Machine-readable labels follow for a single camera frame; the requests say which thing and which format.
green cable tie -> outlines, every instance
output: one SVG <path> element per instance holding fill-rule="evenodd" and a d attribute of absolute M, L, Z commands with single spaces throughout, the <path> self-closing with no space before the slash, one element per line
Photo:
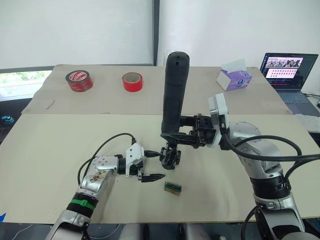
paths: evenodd
<path fill-rule="evenodd" d="M 90 204 L 88 202 L 88 200 L 78 200 L 78 199 L 72 199 L 71 202 L 72 204 L 79 204 L 80 206 L 82 207 L 86 207 L 88 209 L 91 209 L 91 210 L 95 210 L 95 206 L 93 206 L 92 204 Z"/>

red tape roll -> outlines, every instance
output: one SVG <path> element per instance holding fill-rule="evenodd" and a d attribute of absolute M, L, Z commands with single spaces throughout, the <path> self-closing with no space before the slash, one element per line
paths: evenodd
<path fill-rule="evenodd" d="M 124 89 L 129 92 L 137 92 L 142 89 L 144 81 L 142 75 L 137 72 L 128 72 L 122 76 Z"/>
<path fill-rule="evenodd" d="M 76 70 L 65 76 L 70 88 L 75 92 L 85 92 L 93 86 L 91 77 L 87 71 Z"/>

table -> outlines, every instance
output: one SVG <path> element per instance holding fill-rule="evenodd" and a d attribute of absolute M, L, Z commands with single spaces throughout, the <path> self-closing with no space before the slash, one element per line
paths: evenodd
<path fill-rule="evenodd" d="M 183 115 L 209 114 L 208 98 L 224 93 L 230 114 L 285 114 L 292 112 L 258 68 L 248 67 L 252 80 L 246 88 L 224 91 L 216 82 L 220 67 L 190 67 L 182 106 Z M 86 70 L 94 82 L 86 92 L 74 92 L 66 75 Z M 142 90 L 128 92 L 121 77 L 141 73 Z M 24 114 L 136 114 L 163 112 L 165 68 L 162 66 L 57 65 L 35 93 Z"/>
<path fill-rule="evenodd" d="M 288 138 L 303 154 L 319 153 L 294 115 L 237 115 L 232 122 L 256 125 L 262 134 Z M 5 222 L 52 224 L 77 189 L 77 171 L 107 138 L 132 133 L 145 150 L 165 145 L 161 115 L 23 114 L 0 145 L 0 215 Z M 130 138 L 122 136 L 101 154 L 124 154 Z M 283 155 L 295 151 L 278 143 Z M 145 173 L 163 173 L 156 182 L 118 175 L 101 223 L 234 222 L 243 221 L 254 206 L 253 189 L 243 166 L 231 151 L 181 146 L 175 170 L 150 158 Z M 283 163 L 286 171 L 292 163 Z M 320 216 L 320 161 L 308 163 L 290 177 L 302 217 Z M 164 191 L 164 182 L 182 185 L 181 196 Z"/>

